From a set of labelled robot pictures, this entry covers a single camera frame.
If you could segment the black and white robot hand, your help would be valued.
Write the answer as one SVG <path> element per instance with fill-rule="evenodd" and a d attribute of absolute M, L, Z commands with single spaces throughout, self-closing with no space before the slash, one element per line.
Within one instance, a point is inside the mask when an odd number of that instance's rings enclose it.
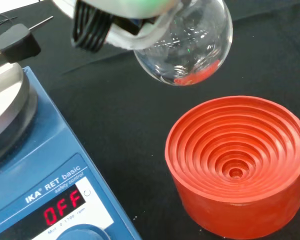
<path fill-rule="evenodd" d="M 71 43 L 91 53 L 105 43 L 143 50 L 165 34 L 182 7 L 179 0 L 77 0 Z"/>

